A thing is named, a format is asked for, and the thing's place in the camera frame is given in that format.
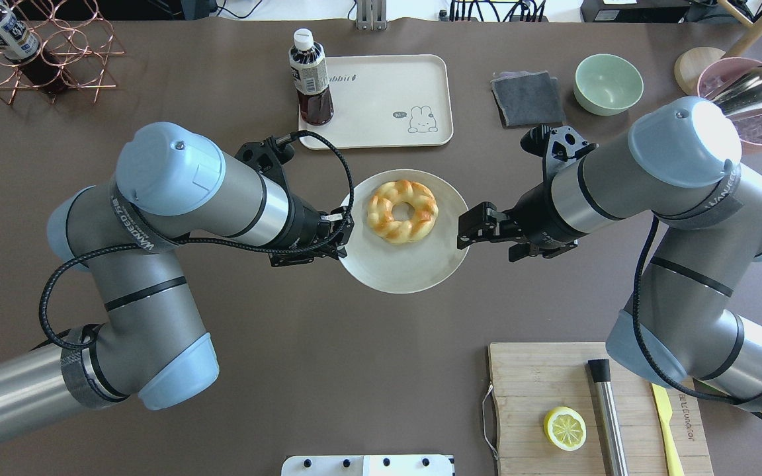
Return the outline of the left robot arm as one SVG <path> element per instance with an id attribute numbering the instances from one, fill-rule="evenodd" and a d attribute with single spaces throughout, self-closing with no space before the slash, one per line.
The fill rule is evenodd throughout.
<path id="1" fill-rule="evenodd" d="M 0 442 L 138 395 L 167 409 L 208 388 L 220 365 L 176 250 L 216 244 L 275 267 L 345 256 L 355 190 L 320 212 L 283 165 L 302 130 L 235 155 L 170 122 L 136 132 L 105 184 L 80 190 L 46 225 L 62 264 L 38 306 L 46 340 L 0 364 Z"/>

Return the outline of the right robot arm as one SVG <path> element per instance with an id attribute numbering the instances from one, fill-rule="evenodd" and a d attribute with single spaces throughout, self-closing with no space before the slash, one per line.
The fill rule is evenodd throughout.
<path id="1" fill-rule="evenodd" d="M 762 419 L 762 326 L 728 310 L 762 261 L 762 175 L 742 165 L 737 130 L 710 100 L 683 97 L 596 145 L 569 126 L 521 139 L 542 159 L 542 183 L 502 212 L 460 216 L 457 247 L 506 242 L 509 259 L 555 257 L 595 230 L 651 211 L 633 292 L 606 350 L 647 381 L 694 377 L 721 401 Z"/>

